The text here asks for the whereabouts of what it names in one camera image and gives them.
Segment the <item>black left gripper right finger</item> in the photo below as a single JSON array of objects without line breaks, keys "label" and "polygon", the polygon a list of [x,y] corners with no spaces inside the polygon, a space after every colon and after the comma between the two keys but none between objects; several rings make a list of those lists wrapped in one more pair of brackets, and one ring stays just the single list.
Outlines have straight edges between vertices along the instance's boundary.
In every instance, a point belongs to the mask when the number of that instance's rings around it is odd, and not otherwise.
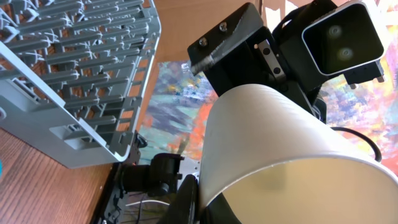
[{"label": "black left gripper right finger", "polygon": [[204,224],[241,224],[222,193],[203,212]]}]

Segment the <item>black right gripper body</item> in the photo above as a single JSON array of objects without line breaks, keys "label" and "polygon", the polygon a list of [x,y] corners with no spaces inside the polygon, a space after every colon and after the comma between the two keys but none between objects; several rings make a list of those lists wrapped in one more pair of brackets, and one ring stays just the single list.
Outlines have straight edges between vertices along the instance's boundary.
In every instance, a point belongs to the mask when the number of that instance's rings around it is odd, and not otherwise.
[{"label": "black right gripper body", "polygon": [[319,95],[326,78],[303,41],[291,37],[278,43],[251,2],[194,41],[187,52],[191,72],[204,73],[218,96],[240,85],[265,85],[326,121],[326,104]]}]

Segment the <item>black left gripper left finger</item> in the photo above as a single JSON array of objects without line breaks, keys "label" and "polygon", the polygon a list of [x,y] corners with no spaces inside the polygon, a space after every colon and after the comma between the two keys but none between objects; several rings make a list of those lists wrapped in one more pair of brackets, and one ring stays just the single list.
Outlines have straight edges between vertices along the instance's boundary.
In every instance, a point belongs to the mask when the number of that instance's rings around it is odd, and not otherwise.
[{"label": "black left gripper left finger", "polygon": [[187,175],[180,185],[175,200],[169,205],[158,224],[194,224],[197,212],[198,181]]}]

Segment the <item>white cup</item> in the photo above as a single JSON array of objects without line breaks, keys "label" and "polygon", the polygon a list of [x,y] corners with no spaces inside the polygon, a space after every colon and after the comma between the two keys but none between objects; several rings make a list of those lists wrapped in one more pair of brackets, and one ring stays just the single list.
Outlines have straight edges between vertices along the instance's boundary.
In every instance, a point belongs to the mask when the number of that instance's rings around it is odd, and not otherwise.
[{"label": "white cup", "polygon": [[241,223],[397,222],[397,176],[264,85],[233,88],[211,108],[199,213],[219,195]]}]

